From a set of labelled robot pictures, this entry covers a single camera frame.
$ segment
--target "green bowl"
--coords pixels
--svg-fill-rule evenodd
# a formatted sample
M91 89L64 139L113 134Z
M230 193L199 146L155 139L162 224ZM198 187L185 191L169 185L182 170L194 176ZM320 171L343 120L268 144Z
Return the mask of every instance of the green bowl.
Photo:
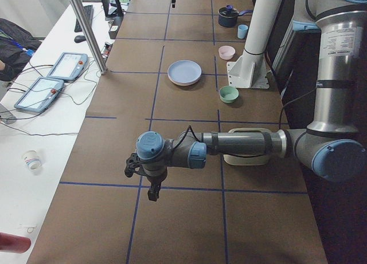
M226 85L219 90L220 100L226 104L233 103L239 96L237 88Z

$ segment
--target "hand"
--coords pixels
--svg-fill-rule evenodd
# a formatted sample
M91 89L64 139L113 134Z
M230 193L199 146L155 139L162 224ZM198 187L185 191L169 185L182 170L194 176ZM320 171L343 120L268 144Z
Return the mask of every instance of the hand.
M5 69L5 64L3 61L0 60L0 71L3 71Z

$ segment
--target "computer mouse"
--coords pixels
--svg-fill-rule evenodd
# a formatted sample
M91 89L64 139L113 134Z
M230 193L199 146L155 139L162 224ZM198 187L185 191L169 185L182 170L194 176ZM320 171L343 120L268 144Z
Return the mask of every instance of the computer mouse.
M85 36L84 35L78 35L78 36L75 36L74 38L74 41L78 44L79 42L84 42L86 39L85 39Z

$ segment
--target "red cup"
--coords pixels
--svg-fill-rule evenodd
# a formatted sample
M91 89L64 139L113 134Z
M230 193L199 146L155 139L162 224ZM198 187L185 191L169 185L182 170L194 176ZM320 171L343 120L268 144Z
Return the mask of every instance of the red cup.
M30 239L18 235L0 233L0 251L22 254L30 247Z

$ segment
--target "plate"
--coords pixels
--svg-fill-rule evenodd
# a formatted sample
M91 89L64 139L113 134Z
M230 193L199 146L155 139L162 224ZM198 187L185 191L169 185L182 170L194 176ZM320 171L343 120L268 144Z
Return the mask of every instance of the plate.
M193 61L177 61L168 68L168 78L176 85L193 85L199 80L200 76L201 67Z

